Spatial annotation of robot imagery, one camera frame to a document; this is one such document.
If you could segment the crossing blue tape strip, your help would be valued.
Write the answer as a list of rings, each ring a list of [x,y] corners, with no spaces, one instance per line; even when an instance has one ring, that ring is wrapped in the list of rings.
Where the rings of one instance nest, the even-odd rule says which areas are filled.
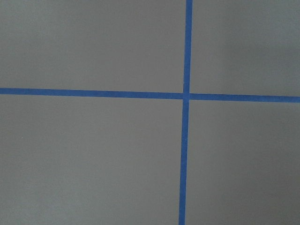
[[[186,16],[185,16],[185,49],[184,49],[181,151],[180,151],[180,192],[179,192],[179,222],[178,222],[179,225],[184,225],[185,218],[186,218],[192,16],[193,16],[193,1],[187,0]]]

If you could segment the long blue tape strip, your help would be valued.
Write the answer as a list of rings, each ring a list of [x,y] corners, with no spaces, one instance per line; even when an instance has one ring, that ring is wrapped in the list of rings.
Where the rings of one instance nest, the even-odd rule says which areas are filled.
[[[173,93],[173,92],[1,88],[0,93],[3,95],[67,96],[67,97],[99,97],[99,98],[143,98],[143,99],[174,99],[174,100],[188,99],[188,100],[207,100],[207,101],[239,101],[239,102],[270,102],[270,103],[299,103],[300,102],[300,98],[294,96],[202,94],[202,93],[184,94],[184,93]]]

